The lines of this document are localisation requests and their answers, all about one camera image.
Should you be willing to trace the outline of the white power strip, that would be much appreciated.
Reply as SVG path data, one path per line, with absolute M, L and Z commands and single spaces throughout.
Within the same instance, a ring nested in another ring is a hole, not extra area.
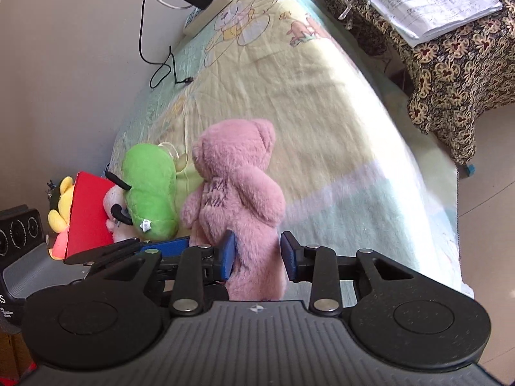
M 213 0 L 204 10 L 193 9 L 186 18 L 183 34 L 193 38 L 196 36 L 213 18 L 215 18 L 232 0 Z

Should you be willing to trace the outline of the floral covered bench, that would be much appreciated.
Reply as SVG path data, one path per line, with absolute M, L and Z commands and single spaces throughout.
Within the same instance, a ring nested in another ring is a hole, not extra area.
M 396 50 L 414 87 L 408 115 L 460 165 L 475 155 L 479 116 L 514 101 L 514 0 L 500 1 L 501 11 L 410 47 L 365 0 L 325 0 L 366 53 Z

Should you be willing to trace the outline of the beige plush bear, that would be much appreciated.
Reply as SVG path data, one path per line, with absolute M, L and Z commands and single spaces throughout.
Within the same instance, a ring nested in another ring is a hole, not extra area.
M 138 236 L 135 227 L 126 223 L 129 213 L 121 187 L 112 186 L 107 191 L 103 199 L 103 207 L 108 217 L 106 227 L 113 236 L 113 242 L 125 241 Z

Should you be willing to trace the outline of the yellow tiger plush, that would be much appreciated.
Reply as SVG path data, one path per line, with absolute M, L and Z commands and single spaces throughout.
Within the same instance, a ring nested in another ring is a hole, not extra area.
M 50 210 L 47 215 L 51 230 L 57 235 L 49 254 L 53 260 L 65 259 L 71 220 L 71 205 L 74 192 L 74 180 L 66 176 L 58 185 L 50 181 L 48 199 Z

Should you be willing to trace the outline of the pink plush bear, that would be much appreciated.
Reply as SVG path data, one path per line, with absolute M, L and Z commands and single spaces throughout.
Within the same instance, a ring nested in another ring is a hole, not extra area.
M 192 148 L 202 182 L 184 201 L 181 222 L 191 246 L 215 246 L 228 230 L 236 236 L 225 283 L 232 301 L 277 301 L 286 291 L 277 234 L 286 200 L 266 172 L 275 140 L 266 119 L 228 119 L 206 129 Z

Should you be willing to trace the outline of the red cardboard box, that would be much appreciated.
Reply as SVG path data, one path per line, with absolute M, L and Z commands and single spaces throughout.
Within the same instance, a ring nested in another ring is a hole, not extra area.
M 110 180 L 89 172 L 77 174 L 65 259 L 113 242 L 113 235 L 107 227 L 108 215 L 103 207 L 103 200 L 113 186 Z

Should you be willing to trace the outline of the green bear print bedsheet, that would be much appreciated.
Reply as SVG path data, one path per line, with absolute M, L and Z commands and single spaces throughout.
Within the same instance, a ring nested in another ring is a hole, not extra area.
M 311 0 L 233 0 L 175 53 L 181 76 L 140 98 L 109 168 L 141 142 L 190 154 L 225 119 L 268 119 L 268 173 L 282 188 L 282 228 L 350 255 L 372 248 L 465 295 L 457 171 L 415 128 L 407 96 Z

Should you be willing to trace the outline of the green plush doll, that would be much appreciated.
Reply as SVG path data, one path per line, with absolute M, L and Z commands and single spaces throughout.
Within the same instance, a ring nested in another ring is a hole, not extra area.
M 159 145 L 134 145 L 126 152 L 120 174 L 105 171 L 105 176 L 124 191 L 129 213 L 126 223 L 135 227 L 137 238 L 167 241 L 176 235 L 177 178 L 169 151 Z

